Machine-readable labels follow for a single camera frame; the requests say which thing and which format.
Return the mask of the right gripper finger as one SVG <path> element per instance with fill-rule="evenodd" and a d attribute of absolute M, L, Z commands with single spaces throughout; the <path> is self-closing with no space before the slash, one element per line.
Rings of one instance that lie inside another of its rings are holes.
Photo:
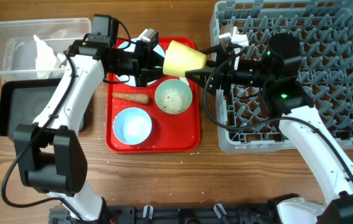
<path fill-rule="evenodd" d="M 212 74 L 215 68 L 201 68 L 197 70 L 189 70 L 185 72 L 185 77 L 200 87 L 205 88 L 207 79 Z"/>
<path fill-rule="evenodd" d="M 226 51 L 224 51 L 221 44 L 209 47 L 208 49 L 199 50 L 199 52 L 205 55 L 215 54 L 215 56 L 212 56 L 211 60 L 207 59 L 206 64 L 221 64 L 226 59 Z"/>

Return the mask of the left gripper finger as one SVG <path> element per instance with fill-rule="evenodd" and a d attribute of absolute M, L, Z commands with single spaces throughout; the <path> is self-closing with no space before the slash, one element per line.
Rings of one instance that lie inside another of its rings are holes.
<path fill-rule="evenodd" d="M 147 67 L 163 67 L 164 57 L 154 50 L 147 51 L 146 66 Z"/>
<path fill-rule="evenodd" d="M 164 76 L 162 69 L 142 69 L 134 76 L 136 87 L 147 87 L 149 82 L 156 81 Z"/>

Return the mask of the brown carrot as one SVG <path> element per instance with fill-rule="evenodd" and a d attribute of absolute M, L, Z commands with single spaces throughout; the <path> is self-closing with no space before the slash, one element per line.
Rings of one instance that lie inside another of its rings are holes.
<path fill-rule="evenodd" d="M 119 93 L 114 92 L 112 96 L 115 98 L 119 98 L 126 101 L 131 101 L 134 103 L 139 103 L 143 105 L 147 105 L 150 102 L 150 97 L 143 93 Z"/>

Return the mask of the yellow plastic cup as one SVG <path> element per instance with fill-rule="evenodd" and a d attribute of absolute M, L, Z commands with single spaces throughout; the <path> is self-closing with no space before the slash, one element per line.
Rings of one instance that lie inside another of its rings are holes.
<path fill-rule="evenodd" d="M 166 50 L 162 72 L 169 76 L 185 77 L 188 71 L 204 68 L 206 61 L 206 54 L 172 40 Z"/>

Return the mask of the green bowl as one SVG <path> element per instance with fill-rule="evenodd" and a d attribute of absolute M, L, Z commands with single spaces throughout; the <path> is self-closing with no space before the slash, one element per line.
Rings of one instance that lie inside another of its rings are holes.
<path fill-rule="evenodd" d="M 158 107 L 159 107 L 159 99 L 160 99 L 161 94 L 164 93 L 164 91 L 168 90 L 168 89 L 176 89 L 176 90 L 181 91 L 186 96 L 186 99 L 187 99 L 187 108 L 185 110 L 187 110 L 188 107 L 190 107 L 192 100 L 193 100 L 192 90 L 191 90 L 190 86 L 187 86 L 184 82 L 180 81 L 180 79 L 168 79 L 168 80 L 161 82 L 158 85 L 158 87 L 155 91 L 155 94 L 154 94 L 154 101 Z"/>

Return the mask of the white rice pile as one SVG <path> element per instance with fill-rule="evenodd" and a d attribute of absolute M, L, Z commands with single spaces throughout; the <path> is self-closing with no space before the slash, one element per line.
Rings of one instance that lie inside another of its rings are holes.
<path fill-rule="evenodd" d="M 179 90 L 168 89 L 161 94 L 159 107 L 169 114 L 178 114 L 187 108 L 186 96 Z"/>

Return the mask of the small light blue bowl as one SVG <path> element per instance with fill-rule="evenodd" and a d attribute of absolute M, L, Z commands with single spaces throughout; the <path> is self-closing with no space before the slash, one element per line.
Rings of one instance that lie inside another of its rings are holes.
<path fill-rule="evenodd" d="M 137 107 L 122 110 L 113 121 L 115 138 L 130 146 L 143 143 L 151 134 L 152 127 L 150 115 Z"/>

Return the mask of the white tissue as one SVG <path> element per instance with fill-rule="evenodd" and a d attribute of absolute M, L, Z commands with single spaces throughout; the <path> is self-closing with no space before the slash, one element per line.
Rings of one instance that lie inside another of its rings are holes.
<path fill-rule="evenodd" d="M 37 70 L 38 79 L 49 78 L 52 70 L 64 68 L 66 58 L 63 54 L 55 53 L 53 48 L 49 47 L 38 36 L 33 36 L 37 47 L 37 58 L 35 60 L 35 69 Z"/>

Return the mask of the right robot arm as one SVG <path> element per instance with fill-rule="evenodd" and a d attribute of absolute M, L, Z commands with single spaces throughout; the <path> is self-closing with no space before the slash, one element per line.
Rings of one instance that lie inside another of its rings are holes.
<path fill-rule="evenodd" d="M 222 82 L 260 88 L 260 100 L 272 123 L 299 151 L 315 176 L 326 203 L 290 194 L 270 200 L 270 223 L 353 223 L 353 162 L 325 127 L 312 99 L 297 81 L 302 57 L 299 40 L 275 34 L 260 61 L 241 59 L 243 47 L 228 43 L 221 61 L 207 51 L 184 51 L 183 75 L 205 91 Z"/>

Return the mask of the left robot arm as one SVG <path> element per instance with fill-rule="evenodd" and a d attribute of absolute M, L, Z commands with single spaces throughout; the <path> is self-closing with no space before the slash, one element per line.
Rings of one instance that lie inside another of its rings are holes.
<path fill-rule="evenodd" d="M 121 22 L 97 14 L 84 38 L 65 51 L 65 73 L 42 112 L 31 124 L 14 131 L 16 158 L 21 182 L 58 200 L 74 223 L 114 223 L 104 198 L 86 181 L 87 159 L 78 140 L 80 123 L 98 85 L 108 74 L 129 75 L 137 86 L 163 76 L 163 57 L 155 51 L 159 34 L 146 29 L 134 42 L 134 50 L 117 48 Z"/>

